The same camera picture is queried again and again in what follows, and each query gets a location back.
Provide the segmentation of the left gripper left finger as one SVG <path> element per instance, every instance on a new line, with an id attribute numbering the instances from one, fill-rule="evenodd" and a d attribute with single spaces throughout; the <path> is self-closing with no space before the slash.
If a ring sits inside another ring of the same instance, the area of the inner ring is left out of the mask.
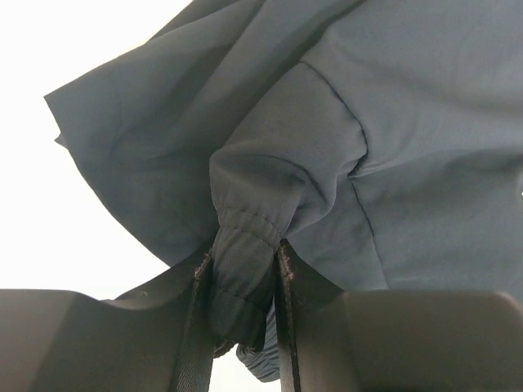
<path id="1" fill-rule="evenodd" d="M 1 292 L 4 391 L 206 391 L 206 248 L 112 301 L 78 292 Z"/>

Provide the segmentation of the dark navy shorts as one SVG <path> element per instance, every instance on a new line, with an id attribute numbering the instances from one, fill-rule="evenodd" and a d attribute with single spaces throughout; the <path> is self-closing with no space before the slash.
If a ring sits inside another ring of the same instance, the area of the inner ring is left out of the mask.
<path id="1" fill-rule="evenodd" d="M 193 1 L 45 101 L 160 260 L 212 240 L 217 351 L 260 381 L 283 241 L 347 291 L 522 297 L 519 1 Z"/>

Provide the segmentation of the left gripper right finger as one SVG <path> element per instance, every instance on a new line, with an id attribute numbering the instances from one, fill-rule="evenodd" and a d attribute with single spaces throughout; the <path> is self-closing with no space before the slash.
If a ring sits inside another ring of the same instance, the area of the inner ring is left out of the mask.
<path id="1" fill-rule="evenodd" d="M 494 292 L 346 292 L 282 243 L 284 391 L 519 391 L 522 308 Z"/>

